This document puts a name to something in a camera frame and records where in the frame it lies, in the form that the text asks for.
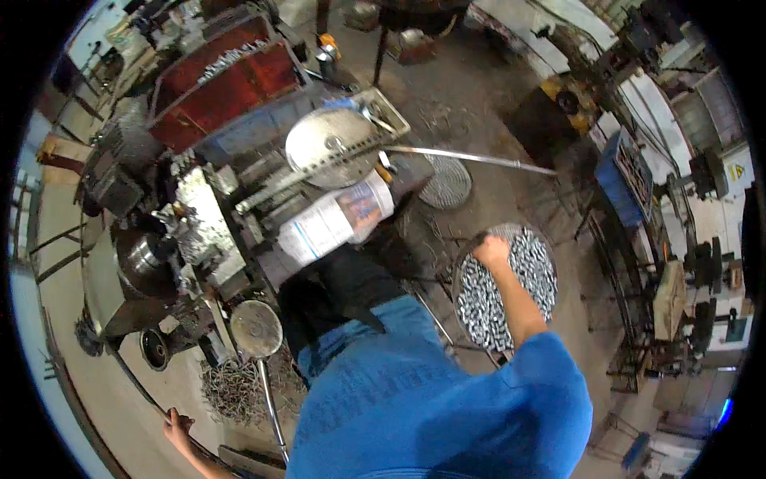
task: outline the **yellow machine part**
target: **yellow machine part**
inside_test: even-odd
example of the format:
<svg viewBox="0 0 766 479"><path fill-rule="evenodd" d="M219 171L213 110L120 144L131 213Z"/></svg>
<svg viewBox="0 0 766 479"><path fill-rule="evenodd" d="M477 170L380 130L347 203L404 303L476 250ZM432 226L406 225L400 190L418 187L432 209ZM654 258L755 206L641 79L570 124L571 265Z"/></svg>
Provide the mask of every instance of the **yellow machine part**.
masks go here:
<svg viewBox="0 0 766 479"><path fill-rule="evenodd" d="M558 95L562 90L564 90L564 82L558 75L555 75L554 77L550 77L549 79L543 81L540 84L540 89L545 92L545 95L548 96L552 101L556 101L556 95ZM582 104L581 101L581 109L587 109L589 110L590 105L588 104ZM578 131L581 135L586 135L588 131L591 130L591 121L588 118L587 115L583 114L582 111L578 111L575 115L567 115L567 118L569 119L569 123L571 123L572 128Z"/></svg>

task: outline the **metal handle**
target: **metal handle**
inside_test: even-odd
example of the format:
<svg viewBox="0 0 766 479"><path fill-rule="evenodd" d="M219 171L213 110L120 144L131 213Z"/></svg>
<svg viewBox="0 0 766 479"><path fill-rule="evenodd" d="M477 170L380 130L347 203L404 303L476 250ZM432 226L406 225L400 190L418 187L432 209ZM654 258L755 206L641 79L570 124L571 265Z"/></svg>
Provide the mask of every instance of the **metal handle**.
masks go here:
<svg viewBox="0 0 766 479"><path fill-rule="evenodd" d="M258 373L260 374L261 382L264 384L264 394L266 396L266 406L269 409L271 427L274 430L274 436L277 437L277 444L280 446L280 451L282 451L282 459L284 459L285 465L287 465L290 462L290 458L287 456L287 444L285 444L284 437L282 436L280 420L277 417L277 407L274 405L274 395L271 392L271 383L269 382L269 368L266 364L266 360L263 358L258 359Z"/></svg>
<svg viewBox="0 0 766 479"><path fill-rule="evenodd" d="M437 148L421 148L419 146L406 146L406 145L393 145L383 146L381 149L386 151L395 151L403 153L425 153L428 155L449 156L451 158L468 159L470 161L490 163L492 165L505 166L506 168L523 169L529 172L540 173L541 175L556 176L558 173L555 170L540 168L539 166L528 165L522 163L517 159L505 159L498 158L496 156L486 155L473 155L471 153L462 153L459 151L452 151L449 149L437 149Z"/></svg>

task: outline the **round metal lid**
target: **round metal lid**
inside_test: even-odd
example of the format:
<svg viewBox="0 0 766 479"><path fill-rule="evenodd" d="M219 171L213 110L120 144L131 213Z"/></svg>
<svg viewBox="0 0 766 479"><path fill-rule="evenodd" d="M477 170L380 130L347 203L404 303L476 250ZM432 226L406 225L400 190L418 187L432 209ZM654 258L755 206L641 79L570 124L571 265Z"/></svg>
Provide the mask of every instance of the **round metal lid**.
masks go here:
<svg viewBox="0 0 766 479"><path fill-rule="evenodd" d="M235 307L230 327L240 353L265 358L282 346L282 323L269 305L261 301L244 301Z"/></svg>
<svg viewBox="0 0 766 479"><path fill-rule="evenodd" d="M347 108L322 108L301 118L287 134L285 153L293 171L311 171L330 161L330 156L354 147L367 146L377 135L375 125ZM377 152L357 156L329 167L306 181L324 189L353 185L365 178L378 161Z"/></svg>

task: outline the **metal disc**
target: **metal disc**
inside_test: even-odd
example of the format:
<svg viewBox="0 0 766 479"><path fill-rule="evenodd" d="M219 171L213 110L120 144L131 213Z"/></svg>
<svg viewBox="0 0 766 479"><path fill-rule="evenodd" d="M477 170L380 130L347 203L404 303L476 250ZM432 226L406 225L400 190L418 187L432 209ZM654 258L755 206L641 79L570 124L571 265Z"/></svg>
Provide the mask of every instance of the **metal disc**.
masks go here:
<svg viewBox="0 0 766 479"><path fill-rule="evenodd" d="M434 177L423 188L418 198L438 209L457 208L471 193L471 175L455 158L425 155L434 166Z"/></svg>
<svg viewBox="0 0 766 479"><path fill-rule="evenodd" d="M266 303L249 300L235 307L230 327L241 353L265 358L282 346L282 323Z"/></svg>
<svg viewBox="0 0 766 479"><path fill-rule="evenodd" d="M304 116L287 134L285 153L293 171L323 166L329 157L366 143L377 134L375 125L347 108L322 108ZM365 178L378 161L377 152L331 166L306 181L324 189L353 185Z"/></svg>
<svg viewBox="0 0 766 479"><path fill-rule="evenodd" d="M168 263L136 263L136 256L131 257L139 243L158 241L157 234L136 229L114 229L113 235L114 261L118 264L118 274L123 284L141 297L174 297L178 294L173 270Z"/></svg>

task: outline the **pile of metal bolts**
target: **pile of metal bolts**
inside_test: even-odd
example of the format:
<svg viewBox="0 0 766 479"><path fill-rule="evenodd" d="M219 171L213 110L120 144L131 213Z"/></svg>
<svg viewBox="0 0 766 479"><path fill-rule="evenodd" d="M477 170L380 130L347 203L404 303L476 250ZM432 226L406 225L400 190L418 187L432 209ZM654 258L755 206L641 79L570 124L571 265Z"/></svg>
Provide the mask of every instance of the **pile of metal bolts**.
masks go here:
<svg viewBox="0 0 766 479"><path fill-rule="evenodd" d="M228 359L217 368L206 359L202 366L202 397L213 408L214 418L241 424L257 424L266 417L264 388L254 361L240 364Z"/></svg>
<svg viewBox="0 0 766 479"><path fill-rule="evenodd" d="M267 362L271 387L278 406L281 404L278 412L297 416L300 403L306 395L306 387L292 370L290 352L282 348ZM231 358L217 368L212 368L203 359L200 366L202 397L211 406L214 420L259 425L266 419L264 388L254 359L240 363Z"/></svg>
<svg viewBox="0 0 766 479"><path fill-rule="evenodd" d="M509 238L509 243L508 263L547 323L551 320L558 285L545 242L532 230L524 228L520 234ZM460 270L457 318L470 339L485 349L513 351L506 312L492 275L472 254L466 256Z"/></svg>

